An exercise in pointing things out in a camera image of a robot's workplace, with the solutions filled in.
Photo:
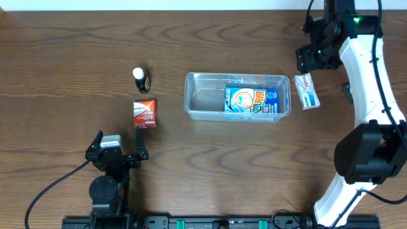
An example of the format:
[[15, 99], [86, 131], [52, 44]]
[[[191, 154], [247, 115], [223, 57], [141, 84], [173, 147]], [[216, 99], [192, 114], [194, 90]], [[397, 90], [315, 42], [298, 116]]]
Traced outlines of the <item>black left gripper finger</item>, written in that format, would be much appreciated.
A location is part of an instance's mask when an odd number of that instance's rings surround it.
[[92, 142], [92, 147], [99, 147], [103, 138], [103, 131], [98, 131], [95, 139]]
[[142, 140], [141, 131], [140, 131], [139, 127], [137, 127], [135, 129], [135, 149], [136, 149], [136, 152], [140, 155], [144, 155], [146, 152], [146, 147]]

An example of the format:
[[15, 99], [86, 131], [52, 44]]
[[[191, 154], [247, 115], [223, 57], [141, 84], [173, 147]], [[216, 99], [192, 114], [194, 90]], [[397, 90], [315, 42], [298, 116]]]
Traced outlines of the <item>dark green round-label packet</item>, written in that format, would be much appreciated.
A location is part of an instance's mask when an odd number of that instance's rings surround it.
[[343, 92], [344, 92], [344, 94], [345, 94], [347, 100], [348, 100], [351, 104], [353, 104], [354, 101], [353, 101], [352, 93], [351, 93], [351, 91], [350, 91], [350, 84], [349, 84], [349, 83], [343, 84], [342, 90], [343, 90]]

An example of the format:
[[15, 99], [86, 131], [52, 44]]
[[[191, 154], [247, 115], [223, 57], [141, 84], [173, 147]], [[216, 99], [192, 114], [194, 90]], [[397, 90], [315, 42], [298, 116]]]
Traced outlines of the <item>white Panadol box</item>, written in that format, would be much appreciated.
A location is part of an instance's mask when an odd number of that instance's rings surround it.
[[294, 82], [303, 110], [318, 108], [321, 105], [310, 73], [295, 75]]

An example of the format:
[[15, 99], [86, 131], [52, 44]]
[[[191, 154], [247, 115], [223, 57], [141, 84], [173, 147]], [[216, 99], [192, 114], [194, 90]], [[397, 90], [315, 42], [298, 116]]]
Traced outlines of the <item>blue Kool Fever box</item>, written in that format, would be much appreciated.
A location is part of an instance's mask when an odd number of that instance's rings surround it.
[[279, 113], [279, 95], [274, 88], [226, 87], [224, 111], [228, 113]]

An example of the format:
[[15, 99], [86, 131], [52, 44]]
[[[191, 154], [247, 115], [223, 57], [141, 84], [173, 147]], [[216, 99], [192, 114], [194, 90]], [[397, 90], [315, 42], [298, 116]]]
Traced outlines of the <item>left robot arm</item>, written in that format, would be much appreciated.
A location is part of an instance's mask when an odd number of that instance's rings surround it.
[[139, 168], [143, 160], [149, 159], [139, 128], [135, 130], [135, 150], [126, 155], [120, 135], [105, 136], [100, 130], [85, 151], [85, 158], [104, 173], [89, 187], [94, 214], [119, 215], [127, 210], [130, 169]]

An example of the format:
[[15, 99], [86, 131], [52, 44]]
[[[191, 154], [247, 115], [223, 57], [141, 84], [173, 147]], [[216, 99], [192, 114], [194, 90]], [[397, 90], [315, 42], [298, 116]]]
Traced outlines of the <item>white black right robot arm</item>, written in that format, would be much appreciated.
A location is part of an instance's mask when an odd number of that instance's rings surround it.
[[310, 73], [347, 72], [354, 129], [335, 148], [336, 174], [300, 228], [378, 228], [377, 218], [352, 215], [365, 195], [399, 174], [406, 163], [406, 120], [399, 109], [383, 60], [381, 15], [361, 15], [353, 0], [324, 2], [324, 16], [307, 15], [310, 44], [296, 51], [294, 81], [304, 108], [318, 104]]

